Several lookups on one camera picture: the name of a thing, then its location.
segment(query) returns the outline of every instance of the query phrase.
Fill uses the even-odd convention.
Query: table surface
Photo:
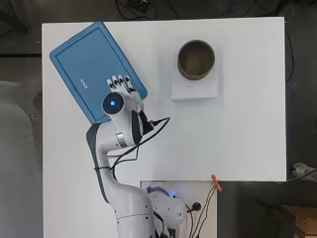
[[[49,59],[91,23],[43,24],[45,237],[116,237],[85,142],[89,122]],[[106,23],[146,86],[151,119],[166,128],[118,167],[119,181],[285,180],[283,18]],[[170,42],[211,39],[219,96],[171,101]]]

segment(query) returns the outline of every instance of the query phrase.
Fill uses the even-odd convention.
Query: black cable
[[[287,180],[287,181],[273,181],[273,183],[275,183],[275,184],[286,184],[286,183],[288,183],[288,182],[290,182],[290,181],[300,180],[300,179],[303,179],[303,178],[305,178],[305,177],[308,177],[308,176],[310,176],[311,174],[313,174],[313,173],[315,173],[315,172],[317,172],[317,169],[315,169],[315,170],[313,170],[313,171],[307,173],[306,175],[303,175],[302,177],[292,178],[292,179]]]
[[[117,166],[120,164],[120,163],[124,163],[124,162],[131,162],[131,161],[137,161],[138,160],[138,157],[139,157],[139,146],[137,148],[137,154],[136,154],[136,157],[134,159],[127,159],[127,160],[123,160],[123,161],[120,161],[118,162]]]
[[[193,217],[192,217],[192,211],[191,211],[191,209],[189,208],[189,206],[188,206],[186,203],[185,203],[185,206],[187,207],[188,213],[190,214],[191,226],[190,226],[189,238],[191,238],[192,228],[193,228],[193,226],[194,226],[194,219],[193,219]]]
[[[225,17],[226,15],[229,16],[229,14],[232,12],[232,7],[235,6],[238,3],[239,0],[236,0],[235,2],[230,1],[231,5],[228,6],[228,8],[225,10],[225,12],[223,13],[223,17]]]
[[[141,142],[139,145],[137,146],[134,146],[133,148],[129,149],[128,151],[126,151],[125,153],[123,153],[116,161],[115,163],[113,164],[113,168],[115,168],[117,166],[117,164],[120,162],[120,160],[130,154],[131,152],[133,152],[134,150],[136,150],[137,147],[140,147],[142,146],[144,143],[146,143],[147,141],[149,141],[150,139],[152,139],[153,137],[155,137],[159,132],[161,132],[161,130],[166,126],[166,124],[169,122],[170,120],[170,117],[167,117],[167,118],[164,118],[164,119],[161,119],[160,121],[165,121],[165,123],[154,133],[152,134],[150,137],[148,137],[146,140],[144,140],[143,142]]]
[[[174,7],[171,5],[169,0],[165,0],[166,3],[168,4],[168,6],[170,7],[171,11],[175,14],[177,20],[179,19],[178,13],[176,12],[176,10],[174,9]]]
[[[18,18],[17,12],[16,12],[16,10],[14,9],[14,6],[13,6],[11,0],[8,0],[8,3],[9,3],[10,8],[11,8],[11,10],[12,10],[13,16],[16,17],[16,18]]]
[[[119,0],[115,0],[115,4],[116,4],[116,8],[120,14],[120,16],[127,21],[135,21],[135,20],[139,20],[142,21],[142,19],[147,19],[147,20],[152,20],[151,18],[148,18],[146,16],[138,16],[134,11],[132,11],[129,7],[127,7],[125,4],[123,4],[122,2],[120,2]],[[124,7],[125,9],[129,10],[135,17],[134,18],[127,18],[123,15],[123,13],[121,12],[119,5],[120,4],[122,7]]]
[[[195,233],[196,233],[196,231],[197,231],[197,229],[198,229],[198,226],[199,226],[199,223],[200,223],[200,219],[201,219],[201,217],[202,217],[202,214],[204,213],[204,210],[205,210],[205,208],[206,208],[206,205],[207,205],[207,202],[208,202],[208,199],[209,199],[209,195],[210,195],[210,193],[211,193],[211,191],[212,191],[213,189],[216,189],[216,186],[215,186],[215,185],[214,185],[213,187],[211,187],[211,189],[210,189],[209,192],[208,192],[207,199],[206,199],[206,203],[205,203],[204,207],[202,208],[202,210],[201,210],[201,212],[200,212],[197,225],[196,225],[196,227],[195,227],[195,229],[194,229],[194,232],[192,233],[192,237],[194,237],[194,235],[195,235]]]
[[[206,208],[206,216],[205,216],[205,218],[203,219],[203,221],[202,221],[202,223],[201,223],[201,225],[200,225],[200,228],[199,228],[198,233],[197,233],[197,236],[196,236],[197,238],[199,238],[200,231],[201,231],[201,229],[202,229],[202,227],[203,227],[205,221],[206,221],[207,218],[208,218],[208,208],[209,208],[210,200],[211,200],[213,194],[215,193],[215,190],[216,190],[216,189],[217,189],[217,188],[215,188],[215,189],[213,190],[211,196],[209,197],[208,204],[207,204],[207,208]]]
[[[293,73],[294,73],[295,60],[294,60],[294,52],[293,52],[293,47],[291,45],[289,34],[286,31],[285,31],[285,34],[287,35],[287,38],[288,38],[288,44],[289,44],[290,55],[291,55],[291,65],[292,65],[290,75],[286,81],[286,83],[288,83],[290,81],[291,77],[293,76]]]
[[[286,88],[294,95],[296,96],[295,92],[293,91],[293,89],[291,89],[289,86],[286,85]]]
[[[158,121],[155,121],[154,124],[158,124],[158,122],[162,122],[162,121],[165,121],[165,123],[154,133],[152,134],[150,137],[148,137],[146,140],[144,140],[143,142],[141,142],[140,144],[134,146],[133,148],[129,149],[128,151],[126,151],[125,153],[123,153],[122,155],[120,155],[117,160],[114,162],[113,166],[112,167],[99,167],[99,168],[95,168],[94,170],[102,170],[102,169],[108,169],[111,171],[112,175],[113,175],[113,178],[115,180],[117,180],[117,177],[116,177],[116,167],[120,164],[120,163],[123,163],[123,162],[129,162],[129,161],[135,161],[138,159],[138,155],[139,155],[139,147],[141,147],[144,143],[146,143],[147,141],[149,141],[150,139],[152,139],[153,137],[155,137],[159,132],[161,132],[161,130],[167,125],[167,123],[169,122],[170,120],[170,117],[166,117],[166,118],[163,118],[163,119],[160,119]],[[132,153],[133,151],[135,151],[136,149],[138,149],[137,151],[137,157],[134,158],[134,159],[128,159],[128,160],[124,160],[124,161],[121,161],[121,159],[127,155],[129,155],[130,153]]]

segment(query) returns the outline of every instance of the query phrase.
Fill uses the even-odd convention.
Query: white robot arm
[[[155,238],[150,198],[138,187],[118,183],[107,156],[110,151],[138,145],[153,126],[128,76],[113,76],[108,85],[112,92],[104,99],[103,109],[112,121],[93,124],[86,134],[100,189],[115,211],[120,238]]]

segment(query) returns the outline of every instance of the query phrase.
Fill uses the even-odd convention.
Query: gray floor
[[[10,8],[2,0],[2,9]],[[266,1],[270,10],[277,0]],[[12,0],[17,15],[30,26],[32,33],[22,36],[11,33],[0,38],[0,53],[40,53],[41,23],[122,21],[114,0]],[[229,1],[181,1],[171,0],[180,19],[221,18]],[[160,20],[175,19],[166,1],[153,0],[158,8]],[[230,17],[241,17],[251,6],[251,0],[241,0],[233,7]],[[317,4],[308,5],[304,0],[291,3],[294,16],[285,24],[295,57],[295,71],[286,90],[287,124],[287,168],[296,162],[317,168]],[[253,16],[258,8],[248,16]],[[289,19],[291,8],[286,9]],[[154,15],[149,9],[148,16]],[[6,26],[0,25],[0,32]],[[0,59],[1,80],[18,81],[25,84],[28,113],[39,119],[34,123],[34,132],[39,153],[42,140],[42,115],[38,91],[41,89],[41,59]],[[286,42],[286,72],[290,73],[290,51]],[[273,203],[317,207],[317,182],[293,182],[276,185],[271,182],[223,182],[224,191],[218,201],[218,237],[293,237],[283,227],[276,225],[257,200]]]

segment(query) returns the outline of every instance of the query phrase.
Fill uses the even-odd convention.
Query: robot finger
[[[107,83],[108,83],[108,86],[109,86],[111,91],[115,91],[116,90],[116,86],[115,86],[115,84],[113,84],[111,79],[107,79]]]
[[[115,84],[116,87],[120,86],[120,84],[121,84],[119,79],[116,77],[116,75],[112,76],[112,81],[113,81],[113,84]]]
[[[129,86],[128,86],[128,83],[126,82],[126,80],[122,77],[121,74],[118,75],[118,77],[119,77],[119,80],[122,82],[122,84],[124,84],[124,86],[125,86],[127,92],[130,94]]]
[[[136,91],[135,87],[133,86],[131,79],[128,75],[125,75],[125,81],[127,83],[127,86],[129,88],[129,92],[134,92]]]
[[[117,87],[116,91],[127,93],[126,84],[124,83],[122,75],[119,74],[118,77],[116,77],[116,75],[113,75],[112,80]]]

